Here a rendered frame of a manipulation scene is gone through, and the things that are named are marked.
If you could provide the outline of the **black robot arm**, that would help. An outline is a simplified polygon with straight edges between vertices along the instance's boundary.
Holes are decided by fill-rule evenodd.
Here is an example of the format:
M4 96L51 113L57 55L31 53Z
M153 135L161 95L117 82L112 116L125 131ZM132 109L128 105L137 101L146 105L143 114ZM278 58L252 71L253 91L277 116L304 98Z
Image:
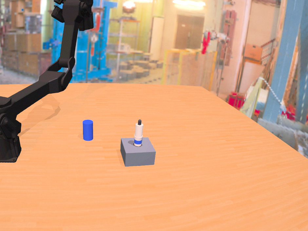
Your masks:
M39 77L39 81L10 97L0 96L0 163L15 163L21 152L18 134L19 113L48 94L64 91L72 79L75 48L79 31L93 29L93 0L54 0L62 7L65 21L60 57ZM67 72L58 72L61 68Z

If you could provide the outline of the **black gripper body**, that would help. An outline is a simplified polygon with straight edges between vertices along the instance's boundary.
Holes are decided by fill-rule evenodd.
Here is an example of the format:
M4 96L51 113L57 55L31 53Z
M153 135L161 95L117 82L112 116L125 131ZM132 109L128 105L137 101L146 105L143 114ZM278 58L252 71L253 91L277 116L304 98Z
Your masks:
M56 20L60 21L61 23L64 23L65 21L64 21L64 19L63 19L63 17L62 17L62 12L63 12L62 10L63 10L63 9L59 9L59 8L56 7L56 8L53 10L51 16L52 16L53 18L55 18Z

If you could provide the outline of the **blue marker cap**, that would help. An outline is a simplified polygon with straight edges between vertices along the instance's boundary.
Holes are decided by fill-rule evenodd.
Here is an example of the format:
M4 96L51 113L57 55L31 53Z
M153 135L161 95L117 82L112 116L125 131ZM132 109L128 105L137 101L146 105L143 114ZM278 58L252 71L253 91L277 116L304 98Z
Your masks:
M86 119L83 120L83 139L85 141L93 140L93 121Z

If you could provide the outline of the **white marker with blue band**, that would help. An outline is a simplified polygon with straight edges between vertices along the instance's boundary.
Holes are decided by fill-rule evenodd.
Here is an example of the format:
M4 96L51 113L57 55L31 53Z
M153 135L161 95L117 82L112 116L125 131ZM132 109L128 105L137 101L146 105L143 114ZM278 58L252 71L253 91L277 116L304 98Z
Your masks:
M143 137L143 124L142 121L139 119L138 123L135 125L135 134L134 134L134 145L135 146L141 146L142 143L142 137Z

